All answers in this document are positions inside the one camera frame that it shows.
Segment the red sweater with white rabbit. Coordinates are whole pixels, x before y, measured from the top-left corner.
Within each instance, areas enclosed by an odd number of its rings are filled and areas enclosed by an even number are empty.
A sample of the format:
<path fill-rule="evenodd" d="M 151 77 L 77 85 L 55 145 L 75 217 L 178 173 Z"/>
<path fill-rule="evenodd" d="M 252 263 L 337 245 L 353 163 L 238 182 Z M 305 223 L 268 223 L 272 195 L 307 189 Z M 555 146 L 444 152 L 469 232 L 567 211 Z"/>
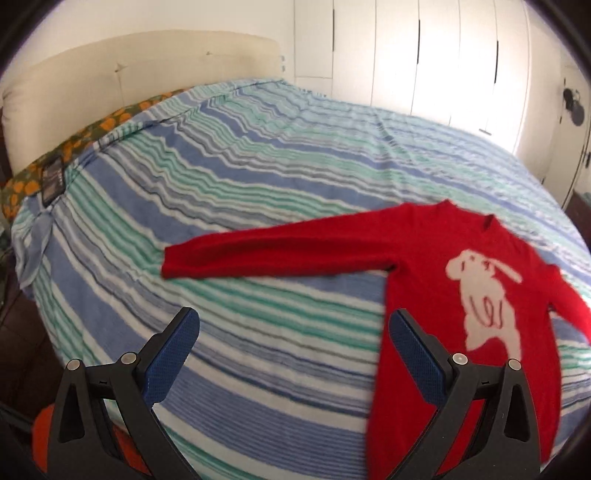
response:
<path fill-rule="evenodd" d="M 368 270 L 387 273 L 387 311 L 408 311 L 448 351 L 485 365 L 521 363 L 540 453 L 548 459 L 562 380 L 551 319 L 560 316 L 588 334 L 590 310 L 558 267 L 492 215 L 444 201 L 209 234 L 167 247 L 161 274 L 201 279 Z"/>

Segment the orange fleece garment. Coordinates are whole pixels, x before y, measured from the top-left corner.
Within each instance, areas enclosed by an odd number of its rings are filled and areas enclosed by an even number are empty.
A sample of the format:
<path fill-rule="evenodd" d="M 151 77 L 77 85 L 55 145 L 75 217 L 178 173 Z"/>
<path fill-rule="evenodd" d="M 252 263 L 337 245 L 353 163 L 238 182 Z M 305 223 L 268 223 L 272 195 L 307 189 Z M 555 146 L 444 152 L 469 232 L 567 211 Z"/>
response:
<path fill-rule="evenodd" d="M 129 434 L 111 422 L 104 402 L 65 386 L 32 427 L 33 461 L 58 479 L 150 478 L 147 462 Z"/>

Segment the blue green striped bedspread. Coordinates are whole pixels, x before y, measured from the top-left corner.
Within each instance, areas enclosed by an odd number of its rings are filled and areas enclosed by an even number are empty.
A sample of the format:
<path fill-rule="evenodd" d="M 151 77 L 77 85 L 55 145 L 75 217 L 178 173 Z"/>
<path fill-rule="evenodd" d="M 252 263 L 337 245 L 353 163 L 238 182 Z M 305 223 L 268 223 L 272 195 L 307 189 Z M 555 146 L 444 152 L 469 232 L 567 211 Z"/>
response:
<path fill-rule="evenodd" d="M 164 278 L 172 245 L 403 204 L 492 215 L 590 310 L 590 254 L 514 156 L 417 117 L 280 80 L 193 87 L 115 127 L 11 225 L 21 288 L 62 360 L 112 361 L 182 307 L 201 331 L 157 415 L 208 479 L 381 479 L 434 414 L 389 338 L 387 273 Z M 590 409 L 590 331 L 551 319 L 549 460 Z"/>

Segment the black phone on bed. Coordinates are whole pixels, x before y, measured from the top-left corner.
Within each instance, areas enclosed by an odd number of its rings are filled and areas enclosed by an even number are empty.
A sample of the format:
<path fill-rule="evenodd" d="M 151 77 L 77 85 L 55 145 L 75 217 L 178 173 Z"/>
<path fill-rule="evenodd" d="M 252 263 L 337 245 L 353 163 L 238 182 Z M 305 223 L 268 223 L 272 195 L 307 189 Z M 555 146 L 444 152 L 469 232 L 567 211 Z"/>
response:
<path fill-rule="evenodd" d="M 41 172 L 41 198 L 44 207 L 48 207 L 65 191 L 64 165 L 62 157 L 57 155 L 43 164 Z"/>

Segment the orange floral pillow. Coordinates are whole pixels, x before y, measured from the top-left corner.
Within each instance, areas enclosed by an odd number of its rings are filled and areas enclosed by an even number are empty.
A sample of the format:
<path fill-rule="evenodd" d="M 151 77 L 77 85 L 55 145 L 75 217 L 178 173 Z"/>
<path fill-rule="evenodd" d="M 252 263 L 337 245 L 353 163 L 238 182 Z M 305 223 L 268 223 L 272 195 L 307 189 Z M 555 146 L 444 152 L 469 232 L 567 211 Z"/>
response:
<path fill-rule="evenodd" d="M 115 127 L 125 123 L 133 116 L 144 110 L 183 92 L 177 89 L 162 93 L 139 103 L 122 107 L 110 115 L 89 124 L 79 130 L 67 140 L 60 143 L 53 150 L 38 157 L 26 168 L 15 174 L 1 189 L 1 213 L 9 224 L 12 224 L 25 198 L 41 190 L 41 171 L 44 162 L 54 156 L 60 156 L 63 165 L 67 167 L 86 148 L 104 137 Z"/>

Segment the white wardrobe doors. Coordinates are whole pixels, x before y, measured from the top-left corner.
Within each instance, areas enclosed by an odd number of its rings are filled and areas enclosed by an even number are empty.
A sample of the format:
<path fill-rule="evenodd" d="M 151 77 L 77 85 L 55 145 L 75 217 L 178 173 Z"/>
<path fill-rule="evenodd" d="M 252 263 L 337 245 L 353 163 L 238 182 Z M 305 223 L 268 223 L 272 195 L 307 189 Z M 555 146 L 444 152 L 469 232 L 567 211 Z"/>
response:
<path fill-rule="evenodd" d="M 297 1 L 297 86 L 414 115 L 514 153 L 529 90 L 521 1 Z"/>

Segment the beige padded headboard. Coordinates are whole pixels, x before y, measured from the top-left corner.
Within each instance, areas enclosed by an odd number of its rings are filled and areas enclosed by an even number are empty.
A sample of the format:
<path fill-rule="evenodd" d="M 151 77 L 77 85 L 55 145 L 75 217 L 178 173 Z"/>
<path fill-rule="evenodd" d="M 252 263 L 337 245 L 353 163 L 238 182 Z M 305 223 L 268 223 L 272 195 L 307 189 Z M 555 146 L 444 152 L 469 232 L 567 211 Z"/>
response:
<path fill-rule="evenodd" d="M 19 173 L 78 130 L 155 95 L 281 75 L 279 44 L 242 33 L 152 31 L 67 50 L 24 71 L 2 90 L 11 170 Z"/>

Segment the dark wall-mounted fan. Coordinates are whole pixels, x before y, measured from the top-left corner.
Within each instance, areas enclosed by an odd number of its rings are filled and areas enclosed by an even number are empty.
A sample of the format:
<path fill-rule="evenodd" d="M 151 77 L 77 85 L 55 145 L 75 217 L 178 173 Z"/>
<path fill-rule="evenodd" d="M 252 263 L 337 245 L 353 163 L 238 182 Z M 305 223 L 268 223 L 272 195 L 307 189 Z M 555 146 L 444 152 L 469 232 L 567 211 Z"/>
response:
<path fill-rule="evenodd" d="M 570 88 L 563 90 L 563 100 L 566 110 L 570 113 L 572 123 L 582 126 L 585 121 L 585 109 L 580 101 L 580 92 Z"/>

